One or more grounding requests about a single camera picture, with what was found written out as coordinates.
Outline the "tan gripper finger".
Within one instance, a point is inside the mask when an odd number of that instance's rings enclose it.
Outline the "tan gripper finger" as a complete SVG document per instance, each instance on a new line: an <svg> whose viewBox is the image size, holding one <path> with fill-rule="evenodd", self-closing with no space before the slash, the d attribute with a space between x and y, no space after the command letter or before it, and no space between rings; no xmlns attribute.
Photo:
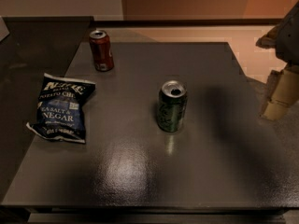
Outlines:
<svg viewBox="0 0 299 224"><path fill-rule="evenodd" d="M281 71L272 70L266 83L261 116L281 119L299 100L299 66L287 64Z"/></svg>
<svg viewBox="0 0 299 224"><path fill-rule="evenodd" d="M274 49L276 47L278 37L278 27L273 27L267 34L260 37L256 46L262 49Z"/></svg>

